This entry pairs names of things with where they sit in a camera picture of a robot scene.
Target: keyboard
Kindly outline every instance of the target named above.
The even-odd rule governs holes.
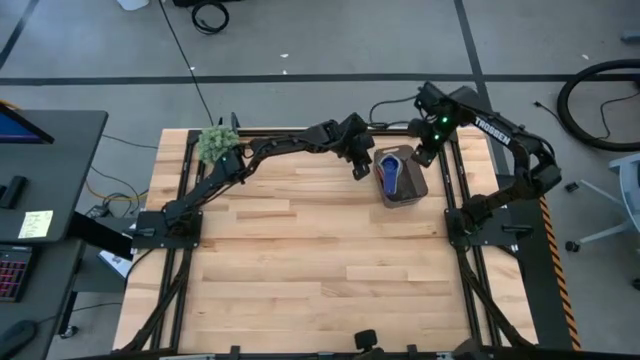
[[[24,292],[33,248],[0,244],[0,302],[18,302]]]

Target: mouse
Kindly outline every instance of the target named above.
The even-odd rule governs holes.
[[[38,323],[22,320],[13,324],[0,336],[0,360],[16,355],[38,332]]]

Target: butcher block tabletop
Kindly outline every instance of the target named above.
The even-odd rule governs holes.
[[[188,131],[163,131],[147,209],[176,198]],[[458,135],[471,194],[497,190],[485,136],[470,128]],[[376,136],[375,142],[377,148],[416,145],[404,136]],[[447,152],[459,206],[448,146]],[[180,353],[228,353],[232,345],[243,353],[354,352],[353,334],[365,329],[375,329],[390,352],[406,351],[407,344],[450,351],[470,337],[438,162],[423,169],[429,194],[397,209],[383,206],[373,174],[355,181],[351,169],[334,153],[269,158],[245,185],[203,207]],[[114,348],[128,343],[155,307],[165,252],[155,250],[130,276]],[[495,248],[483,252],[495,302],[535,342],[518,263]],[[477,298],[476,304],[488,344]]]

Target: black desk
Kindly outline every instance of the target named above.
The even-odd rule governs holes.
[[[26,211],[53,210],[54,216],[46,238],[29,240],[30,244],[40,243],[35,266],[21,301],[0,303],[0,332],[20,320],[40,321],[55,316],[40,324],[36,338],[14,357],[14,360],[37,360],[47,356],[69,303],[74,275],[85,248],[80,239],[95,244],[93,238],[100,243],[120,241],[123,237],[75,212],[107,114],[103,111],[22,114],[51,134],[55,144],[0,144],[0,183],[8,183],[14,175],[29,179],[17,209],[0,210],[0,241],[17,241]]]

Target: chair leg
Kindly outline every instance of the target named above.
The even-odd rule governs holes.
[[[593,235],[589,235],[587,237],[583,237],[582,239],[578,240],[579,244],[586,244],[590,241],[594,241],[594,240],[598,240],[598,239],[602,239],[604,237],[607,236],[611,236],[614,234],[619,234],[621,232],[627,231],[629,229],[631,229],[633,227],[633,224],[630,221],[625,221],[620,225],[616,225],[610,229],[607,230],[603,230],[600,231],[598,233],[595,233]]]
[[[588,187],[592,191],[596,192],[597,194],[603,196],[605,199],[607,199],[607,200],[611,201],[612,203],[620,206],[622,208],[622,210],[626,211],[624,203],[621,200],[619,200],[618,198],[616,198],[615,196],[613,196],[613,195],[609,194],[608,192],[600,189],[599,187],[587,182],[586,180],[580,180],[580,183],[583,184],[584,186]]]

